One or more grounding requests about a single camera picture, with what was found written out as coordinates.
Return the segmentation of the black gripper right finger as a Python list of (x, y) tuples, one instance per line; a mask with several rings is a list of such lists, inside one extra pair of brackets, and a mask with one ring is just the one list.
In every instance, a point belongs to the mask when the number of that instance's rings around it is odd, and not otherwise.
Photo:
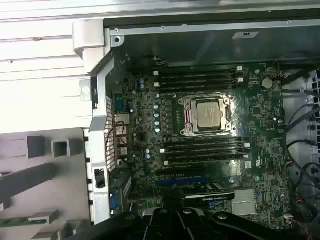
[(310, 240), (293, 230), (274, 230), (229, 212), (206, 216), (196, 208), (178, 213), (182, 227), (191, 240)]

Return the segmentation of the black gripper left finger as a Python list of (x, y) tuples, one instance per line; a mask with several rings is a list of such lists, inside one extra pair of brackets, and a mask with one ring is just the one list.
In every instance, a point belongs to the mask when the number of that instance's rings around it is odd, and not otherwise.
[(173, 220), (174, 213), (168, 208), (149, 208), (143, 217), (128, 211), (81, 230), (68, 239), (171, 240)]

